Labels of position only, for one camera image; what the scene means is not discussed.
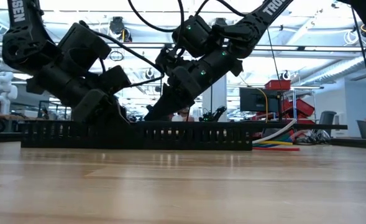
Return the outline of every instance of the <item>ceiling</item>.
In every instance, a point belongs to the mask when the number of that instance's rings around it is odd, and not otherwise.
[[[132,0],[141,15],[155,26],[174,28],[180,24],[180,13],[177,1],[164,0]],[[195,13],[203,0],[183,0],[185,18]],[[262,0],[229,0],[231,6],[246,13],[261,5]],[[301,49],[270,51],[270,41],[267,33],[260,40],[257,50],[246,59],[243,59],[244,72],[239,78],[228,74],[228,95],[237,96],[237,85],[246,83],[264,84],[269,79],[276,78],[276,73],[289,71],[292,82],[300,84],[300,80],[314,75],[341,60],[350,60],[361,56],[360,52],[342,50],[343,47],[356,47],[355,34],[349,34],[354,27],[351,8],[342,3],[334,7],[332,0],[295,0],[288,9],[270,26],[270,39],[274,49],[283,46],[318,46],[325,47],[324,51]],[[126,44],[133,50],[154,61],[164,43],[172,43],[170,33],[153,30],[143,24],[132,12],[127,1],[65,1],[41,0],[41,9],[45,15],[43,21],[50,37],[59,42],[66,34],[72,23],[85,21],[90,28],[109,34],[109,23],[115,16],[124,18],[124,25],[129,30],[132,43]],[[200,14],[206,22],[212,24],[215,18],[226,18],[228,24],[237,22],[240,17],[229,12],[217,1],[209,1]],[[9,27],[7,1],[0,1],[0,55],[2,35]],[[124,56],[124,60],[115,62],[111,58],[105,60],[106,67],[121,65],[128,74],[132,83],[146,80],[145,73],[150,66],[135,58],[128,52],[111,45],[114,50]],[[0,71],[11,70],[2,63],[0,56]],[[96,62],[91,68],[93,72],[101,72],[101,65]],[[155,102],[159,93],[155,91],[158,83],[151,83],[138,88],[125,89],[119,96],[126,99],[135,99],[135,104],[146,105]]]

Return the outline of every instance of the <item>chair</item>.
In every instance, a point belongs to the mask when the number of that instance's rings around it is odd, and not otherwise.
[[[361,138],[366,139],[366,121],[357,121]]]
[[[319,119],[319,123],[318,124],[328,124],[328,125],[332,125],[333,121],[334,121],[334,117],[337,113],[335,111],[323,111],[321,113],[321,117]],[[332,130],[325,130],[325,132],[328,133],[328,135],[330,136],[332,133]]]

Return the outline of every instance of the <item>humanoid robot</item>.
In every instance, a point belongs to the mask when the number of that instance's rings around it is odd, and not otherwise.
[[[17,98],[18,90],[15,85],[11,84],[11,80],[14,78],[12,72],[0,72],[0,113],[10,113],[10,100]]]

